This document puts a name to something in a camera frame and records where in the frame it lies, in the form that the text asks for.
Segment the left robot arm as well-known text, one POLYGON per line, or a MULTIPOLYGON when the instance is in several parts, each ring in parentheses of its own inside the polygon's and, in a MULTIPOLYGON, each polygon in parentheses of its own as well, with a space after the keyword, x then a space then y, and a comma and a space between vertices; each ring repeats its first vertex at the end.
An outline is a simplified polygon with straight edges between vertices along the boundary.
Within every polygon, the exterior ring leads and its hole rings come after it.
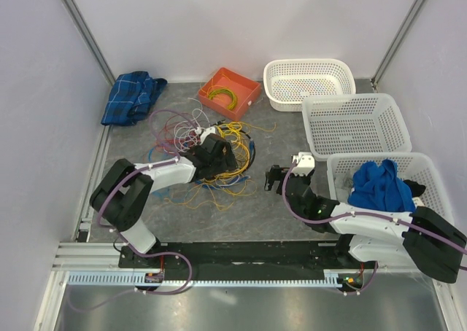
POLYGON ((150 193, 176 184, 210 180, 236 169, 231 143, 210 133, 200 144, 169 160, 143 164, 125 158, 116 161, 93 191, 90 207, 136 250, 135 260, 151 268, 160 259, 158 239, 141 219, 150 193))

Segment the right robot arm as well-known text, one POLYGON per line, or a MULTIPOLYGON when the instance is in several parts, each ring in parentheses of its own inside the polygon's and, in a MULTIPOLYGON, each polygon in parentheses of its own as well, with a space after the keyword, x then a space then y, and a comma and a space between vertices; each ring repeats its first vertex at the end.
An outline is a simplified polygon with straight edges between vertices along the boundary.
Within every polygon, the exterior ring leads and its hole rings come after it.
POLYGON ((273 165, 265 173, 265 189, 277 188, 291 215, 319 233, 339 234, 348 243, 334 249, 343 268, 369 258, 358 243, 359 236, 375 247, 378 241, 392 249, 391 257, 404 255, 409 264, 426 276, 447 284, 458 279, 466 255, 466 235, 433 209, 385 212, 364 209, 317 195, 311 188, 313 168, 297 171, 297 165, 273 165))

